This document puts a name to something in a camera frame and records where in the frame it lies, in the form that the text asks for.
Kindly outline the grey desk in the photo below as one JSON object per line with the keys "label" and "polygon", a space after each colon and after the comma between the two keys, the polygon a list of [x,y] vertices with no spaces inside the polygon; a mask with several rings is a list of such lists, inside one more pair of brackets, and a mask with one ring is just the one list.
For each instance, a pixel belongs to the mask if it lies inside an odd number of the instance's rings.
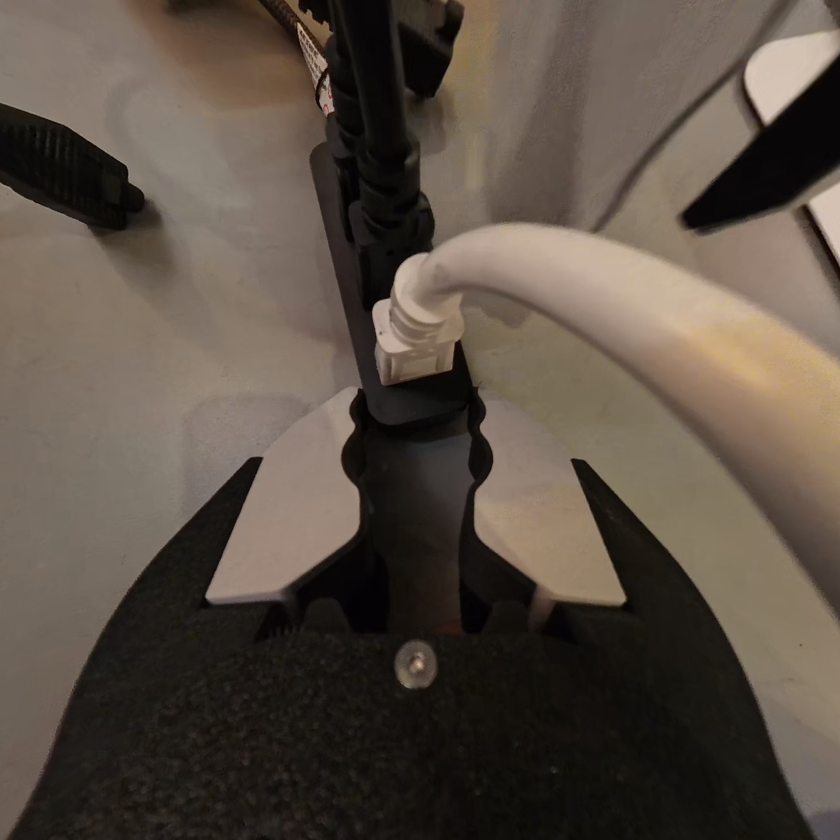
{"label": "grey desk", "polygon": [[[2,2],[2,102],[126,163],[99,234],[2,188],[2,838],[148,562],[243,462],[358,382],[309,173],[308,71],[254,2]],[[838,624],[643,387],[538,317],[468,310],[479,383],[582,457],[681,562],[838,838]]]}

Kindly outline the black hub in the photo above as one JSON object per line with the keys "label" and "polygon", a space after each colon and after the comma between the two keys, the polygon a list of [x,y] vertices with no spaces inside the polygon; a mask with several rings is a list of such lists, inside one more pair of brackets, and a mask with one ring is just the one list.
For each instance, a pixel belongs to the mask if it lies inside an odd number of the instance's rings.
{"label": "black hub", "polygon": [[423,427],[445,422],[463,411],[473,390],[461,343],[455,345],[453,368],[442,374],[385,386],[375,365],[376,334],[370,311],[358,290],[359,271],[352,244],[340,220],[340,188],[328,144],[317,144],[309,157],[332,266],[350,333],[356,368],[369,413],[392,429]]}

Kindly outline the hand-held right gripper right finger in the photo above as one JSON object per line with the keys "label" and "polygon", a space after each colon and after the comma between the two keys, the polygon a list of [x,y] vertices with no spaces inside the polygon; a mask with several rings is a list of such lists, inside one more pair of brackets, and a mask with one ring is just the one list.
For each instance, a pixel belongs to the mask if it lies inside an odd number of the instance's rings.
{"label": "hand-held right gripper right finger", "polygon": [[467,412],[471,485],[459,534],[463,629],[480,633],[512,602],[542,630],[557,605],[621,609],[624,588],[581,480],[557,437],[477,389]]}

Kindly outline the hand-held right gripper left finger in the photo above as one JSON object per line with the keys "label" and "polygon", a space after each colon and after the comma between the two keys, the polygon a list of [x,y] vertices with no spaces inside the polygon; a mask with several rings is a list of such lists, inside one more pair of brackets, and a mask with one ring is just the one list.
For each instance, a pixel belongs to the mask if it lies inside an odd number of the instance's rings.
{"label": "hand-held right gripper left finger", "polygon": [[371,584],[378,562],[363,487],[367,419],[362,390],[347,387],[268,447],[206,590],[208,604],[348,603]]}

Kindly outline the chunky black plug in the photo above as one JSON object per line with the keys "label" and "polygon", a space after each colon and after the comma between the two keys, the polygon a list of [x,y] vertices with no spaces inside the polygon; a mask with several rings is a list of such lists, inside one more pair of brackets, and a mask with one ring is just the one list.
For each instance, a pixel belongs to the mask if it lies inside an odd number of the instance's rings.
{"label": "chunky black plug", "polygon": [[465,8],[458,1],[394,1],[407,88],[418,98],[434,98],[453,57]]}

